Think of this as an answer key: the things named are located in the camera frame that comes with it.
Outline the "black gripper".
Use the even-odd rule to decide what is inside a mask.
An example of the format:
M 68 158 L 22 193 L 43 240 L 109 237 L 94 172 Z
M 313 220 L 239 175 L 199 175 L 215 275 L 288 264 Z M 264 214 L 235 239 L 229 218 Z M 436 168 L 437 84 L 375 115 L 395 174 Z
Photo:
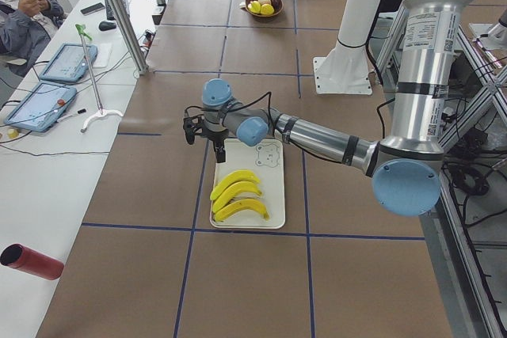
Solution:
M 217 162 L 226 161 L 225 139 L 228 137 L 228 130 L 209 131 L 208 139 L 212 141 L 215 158 Z

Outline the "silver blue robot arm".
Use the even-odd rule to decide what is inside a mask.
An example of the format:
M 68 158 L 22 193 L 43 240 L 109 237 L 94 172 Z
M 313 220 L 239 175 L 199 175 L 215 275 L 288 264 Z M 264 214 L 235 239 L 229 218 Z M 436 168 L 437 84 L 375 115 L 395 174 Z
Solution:
M 221 79 L 203 88 L 203 114 L 196 131 L 210 139 L 218 161 L 224 141 L 235 135 L 248 146 L 267 136 L 326 161 L 361 169 L 377 201 L 404 216 L 431 210 L 440 197 L 444 151 L 440 119 L 448 95 L 454 44 L 463 9 L 473 0 L 402 0 L 408 13 L 402 61 L 395 87 L 391 132 L 369 142 L 274 108 L 258 109 L 235 99 Z

